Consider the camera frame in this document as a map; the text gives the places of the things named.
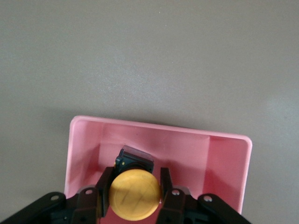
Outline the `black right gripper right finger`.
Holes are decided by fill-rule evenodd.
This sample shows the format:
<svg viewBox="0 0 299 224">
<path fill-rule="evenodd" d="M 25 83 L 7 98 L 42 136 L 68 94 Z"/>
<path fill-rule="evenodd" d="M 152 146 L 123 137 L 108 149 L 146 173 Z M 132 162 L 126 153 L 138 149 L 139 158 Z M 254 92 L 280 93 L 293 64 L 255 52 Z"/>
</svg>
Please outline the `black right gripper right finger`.
<svg viewBox="0 0 299 224">
<path fill-rule="evenodd" d="M 158 224 L 182 224 L 184 222 L 185 193 L 173 187 L 168 168 L 160 169 L 162 207 L 157 217 Z"/>
</svg>

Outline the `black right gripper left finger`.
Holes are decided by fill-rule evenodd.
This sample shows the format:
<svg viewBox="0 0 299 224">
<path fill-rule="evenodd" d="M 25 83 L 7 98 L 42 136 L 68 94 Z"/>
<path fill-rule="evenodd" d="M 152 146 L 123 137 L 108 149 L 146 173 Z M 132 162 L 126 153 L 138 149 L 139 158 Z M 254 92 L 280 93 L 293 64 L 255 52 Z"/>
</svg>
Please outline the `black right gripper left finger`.
<svg viewBox="0 0 299 224">
<path fill-rule="evenodd" d="M 114 180 L 114 167 L 105 168 L 94 186 L 77 194 L 77 203 L 71 217 L 72 224 L 99 224 L 109 208 L 109 189 Z"/>
</svg>

